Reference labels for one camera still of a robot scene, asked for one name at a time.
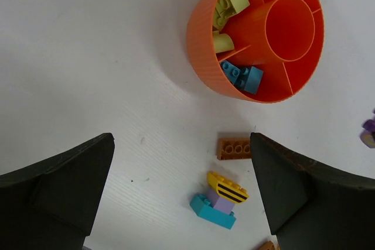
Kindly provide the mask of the lime green lego brick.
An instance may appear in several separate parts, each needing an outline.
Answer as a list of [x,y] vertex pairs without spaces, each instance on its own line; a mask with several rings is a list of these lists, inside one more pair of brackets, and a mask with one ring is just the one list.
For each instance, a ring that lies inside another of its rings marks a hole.
[[221,31],[229,18],[235,14],[236,12],[230,0],[217,0],[213,15],[213,27]]

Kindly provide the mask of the small teal lego brick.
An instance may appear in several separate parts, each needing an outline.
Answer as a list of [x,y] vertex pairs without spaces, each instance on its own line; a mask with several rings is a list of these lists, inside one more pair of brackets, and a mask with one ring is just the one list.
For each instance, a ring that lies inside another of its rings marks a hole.
[[240,74],[234,86],[250,94],[256,94],[264,72],[254,66],[240,68]]

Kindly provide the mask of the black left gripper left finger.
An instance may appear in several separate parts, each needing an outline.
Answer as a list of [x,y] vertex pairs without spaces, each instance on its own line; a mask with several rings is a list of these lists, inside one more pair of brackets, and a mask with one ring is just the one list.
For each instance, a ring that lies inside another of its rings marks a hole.
[[1,249],[82,249],[114,156],[102,133],[1,175]]

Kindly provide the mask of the light blue lego brick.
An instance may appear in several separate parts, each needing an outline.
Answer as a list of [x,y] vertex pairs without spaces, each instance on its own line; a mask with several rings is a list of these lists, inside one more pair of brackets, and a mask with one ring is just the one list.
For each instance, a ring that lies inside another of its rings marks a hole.
[[238,77],[240,76],[241,70],[227,60],[222,61],[220,66],[229,82],[232,85],[235,85]]

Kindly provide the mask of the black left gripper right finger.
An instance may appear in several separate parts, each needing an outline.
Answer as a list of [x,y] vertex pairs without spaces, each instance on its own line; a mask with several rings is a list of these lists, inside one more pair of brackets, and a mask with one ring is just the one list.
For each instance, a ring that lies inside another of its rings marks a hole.
[[374,249],[374,179],[250,135],[255,176],[281,249]]

